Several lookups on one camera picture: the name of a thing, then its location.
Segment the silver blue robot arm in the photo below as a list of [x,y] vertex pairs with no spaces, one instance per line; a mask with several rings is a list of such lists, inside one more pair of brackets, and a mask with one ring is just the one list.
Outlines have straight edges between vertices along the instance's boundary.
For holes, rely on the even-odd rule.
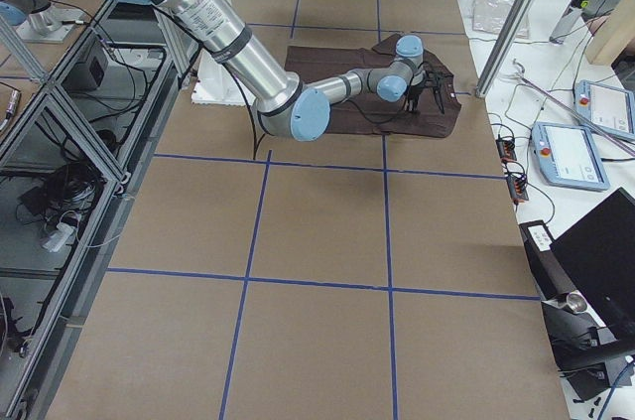
[[306,84],[283,69],[228,0],[114,1],[151,5],[171,14],[254,95],[251,111],[262,130],[273,136],[314,141],[325,132],[333,105],[365,92],[395,102],[423,80],[424,47],[414,35],[399,39],[396,56],[385,68],[354,69]]
[[58,8],[51,0],[1,0],[1,17],[26,42],[62,43],[84,12]]

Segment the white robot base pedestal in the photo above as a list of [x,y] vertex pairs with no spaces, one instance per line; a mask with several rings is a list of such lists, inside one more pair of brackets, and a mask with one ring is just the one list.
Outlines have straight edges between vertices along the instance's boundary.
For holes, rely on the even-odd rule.
[[192,102],[195,104],[245,105],[231,74],[216,63],[207,52],[201,53]]

